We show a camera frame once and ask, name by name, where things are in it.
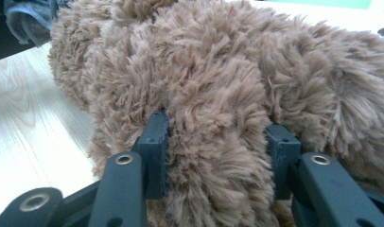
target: black plastic part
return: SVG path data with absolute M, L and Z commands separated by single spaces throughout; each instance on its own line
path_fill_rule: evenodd
M 375 204 L 375 206 L 377 206 L 377 208 L 384 214 L 384 197 L 367 190 L 364 191 L 369 197 L 369 199 L 371 199 L 372 202 Z
M 289 164 L 298 162 L 301 152 L 301 142 L 284 126 L 270 125 L 266 128 L 268 138 L 267 153 L 271 156 L 271 166 L 274 172 L 277 200 L 288 200 L 290 190 L 287 185 Z
M 311 208 L 311 206 L 306 206 L 305 204 L 301 203 L 299 200 L 294 198 L 292 200 L 291 209 L 296 226 L 319 226 L 319 219 L 317 218 L 317 214 Z
M 165 110 L 154 112 L 136 142 L 136 152 L 147 168 L 146 199 L 159 200 L 168 194 L 166 187 L 166 150 L 168 117 Z
M 384 227 L 384 215 L 334 158 L 319 153 L 303 154 L 299 175 L 320 226 Z
M 100 181 L 88 226 L 147 226 L 143 175 L 138 153 L 128 151 L 112 156 Z
M 46 187 L 24 193 L 0 216 L 0 227 L 62 226 L 58 213 L 62 205 L 60 190 Z
M 63 200 L 63 226 L 81 227 L 88 224 L 99 185 L 100 182 L 92 183 Z
M 287 173 L 287 185 L 293 193 L 293 199 L 299 202 L 299 206 L 305 206 L 308 210 L 314 211 L 313 204 L 309 195 L 307 194 L 303 180 L 299 175 L 298 167 L 299 162 L 297 164 L 289 165 Z

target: faux fur fabric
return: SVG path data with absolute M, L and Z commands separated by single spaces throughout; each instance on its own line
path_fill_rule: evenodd
M 78 0 L 51 35 L 58 86 L 95 118 L 97 176 L 166 108 L 169 196 L 148 202 L 150 226 L 284 225 L 271 121 L 384 194 L 384 38 L 184 0 Z

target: metal screw hole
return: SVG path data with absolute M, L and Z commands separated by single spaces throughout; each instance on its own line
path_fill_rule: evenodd
M 115 159 L 115 162 L 118 164 L 118 165 L 126 165 L 130 162 L 132 162 L 133 158 L 132 156 L 128 155 L 128 154 L 124 154 L 124 155 L 121 155 L 121 156 L 118 156 L 116 159 Z
M 330 165 L 331 163 L 330 163 L 330 160 L 328 160 L 328 158 L 326 158 L 326 157 L 323 157 L 323 156 L 321 156 L 321 155 L 312 155 L 311 157 L 310 157 L 310 159 L 314 162 L 314 163 L 316 163 L 316 164 L 319 164 L 319 165 Z
M 34 211 L 44 206 L 49 200 L 50 196 L 46 193 L 33 195 L 21 202 L 19 209 L 23 212 Z

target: wooden floor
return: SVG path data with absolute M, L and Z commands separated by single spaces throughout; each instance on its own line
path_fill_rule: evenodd
M 0 213 L 30 189 L 53 186 L 65 197 L 94 181 L 86 155 L 92 117 L 54 84 L 49 48 L 0 61 Z

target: brown fur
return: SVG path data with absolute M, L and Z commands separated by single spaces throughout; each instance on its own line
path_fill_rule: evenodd
M 151 226 L 277 226 L 263 130 L 341 160 L 384 194 L 384 39 L 306 25 L 249 3 L 78 0 L 52 30 L 57 84 L 95 118 L 90 154 L 129 150 L 170 118 L 169 196 Z

